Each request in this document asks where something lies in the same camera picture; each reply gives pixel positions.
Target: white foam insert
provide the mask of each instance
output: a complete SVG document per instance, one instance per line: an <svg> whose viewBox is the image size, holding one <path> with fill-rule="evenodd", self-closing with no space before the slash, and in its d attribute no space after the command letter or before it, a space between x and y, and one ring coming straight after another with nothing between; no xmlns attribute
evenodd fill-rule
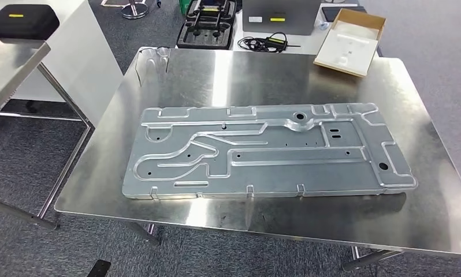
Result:
<svg viewBox="0 0 461 277"><path fill-rule="evenodd" d="M348 28L348 30L358 31L360 29ZM335 28L329 31L315 61L365 76L377 49L377 44L378 41L375 39L352 35L351 32L343 33Z"/></svg>
<svg viewBox="0 0 461 277"><path fill-rule="evenodd" d="M373 28L366 28L360 25L338 21L334 29L338 32L349 34L352 36L359 36L366 39L377 39L378 30Z"/></svg>

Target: open box lid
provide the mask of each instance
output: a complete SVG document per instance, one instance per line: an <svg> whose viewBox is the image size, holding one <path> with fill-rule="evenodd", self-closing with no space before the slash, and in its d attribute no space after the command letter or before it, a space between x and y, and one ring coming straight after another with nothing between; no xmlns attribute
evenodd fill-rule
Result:
<svg viewBox="0 0 461 277"><path fill-rule="evenodd" d="M341 9L314 64L355 76L366 76L384 25L383 17Z"/></svg>

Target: black carrying case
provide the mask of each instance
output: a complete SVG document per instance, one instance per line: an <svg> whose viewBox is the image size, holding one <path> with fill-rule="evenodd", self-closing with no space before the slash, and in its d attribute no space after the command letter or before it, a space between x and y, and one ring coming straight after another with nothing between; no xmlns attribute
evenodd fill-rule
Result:
<svg viewBox="0 0 461 277"><path fill-rule="evenodd" d="M49 5L6 5L0 10L0 39L46 40L59 24Z"/></svg>
<svg viewBox="0 0 461 277"><path fill-rule="evenodd" d="M228 50L231 47L236 2L223 2L198 6L198 0L191 1L176 40L178 48Z"/></svg>

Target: gray box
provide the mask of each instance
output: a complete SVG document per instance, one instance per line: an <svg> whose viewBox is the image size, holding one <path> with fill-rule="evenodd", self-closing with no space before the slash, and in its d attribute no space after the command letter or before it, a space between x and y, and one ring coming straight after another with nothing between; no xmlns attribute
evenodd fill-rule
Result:
<svg viewBox="0 0 461 277"><path fill-rule="evenodd" d="M244 32L310 35L321 0L243 0Z"/></svg>

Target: yellow tag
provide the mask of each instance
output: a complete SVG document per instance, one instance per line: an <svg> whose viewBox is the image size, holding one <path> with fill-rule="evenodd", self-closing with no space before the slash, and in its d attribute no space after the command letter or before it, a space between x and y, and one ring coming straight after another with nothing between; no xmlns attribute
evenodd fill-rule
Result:
<svg viewBox="0 0 461 277"><path fill-rule="evenodd" d="M283 41L283 40L280 40L280 39L269 38L268 40L271 41L271 42L284 43L284 41Z"/></svg>

